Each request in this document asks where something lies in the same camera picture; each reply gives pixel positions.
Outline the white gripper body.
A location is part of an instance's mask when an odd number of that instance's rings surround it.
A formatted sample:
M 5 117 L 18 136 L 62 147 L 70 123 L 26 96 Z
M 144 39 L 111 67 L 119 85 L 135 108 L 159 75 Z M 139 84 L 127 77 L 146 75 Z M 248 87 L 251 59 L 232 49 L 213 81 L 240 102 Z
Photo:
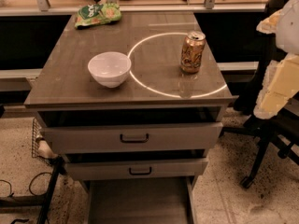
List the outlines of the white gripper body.
M 278 19 L 280 17 L 281 9 L 271 14 L 266 19 L 259 22 L 256 27 L 258 32 L 263 34 L 274 34 L 277 29 Z

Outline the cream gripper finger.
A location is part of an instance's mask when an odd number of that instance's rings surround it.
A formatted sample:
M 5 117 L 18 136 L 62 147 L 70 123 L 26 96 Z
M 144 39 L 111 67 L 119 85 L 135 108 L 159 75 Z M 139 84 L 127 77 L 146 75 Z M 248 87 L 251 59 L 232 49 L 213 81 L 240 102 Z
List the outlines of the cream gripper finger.
M 259 119 L 270 119 L 299 92 L 299 56 L 288 54 L 280 62 L 271 61 L 262 85 L 253 114 Z

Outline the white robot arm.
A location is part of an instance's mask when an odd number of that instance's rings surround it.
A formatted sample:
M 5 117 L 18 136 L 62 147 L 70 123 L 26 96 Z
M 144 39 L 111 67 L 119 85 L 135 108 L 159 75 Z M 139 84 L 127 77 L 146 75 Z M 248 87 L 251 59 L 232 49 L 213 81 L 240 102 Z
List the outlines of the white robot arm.
M 276 35 L 276 47 L 287 53 L 266 68 L 253 114 L 271 119 L 299 92 L 299 0 L 289 0 L 283 9 L 261 21 L 257 30 Z

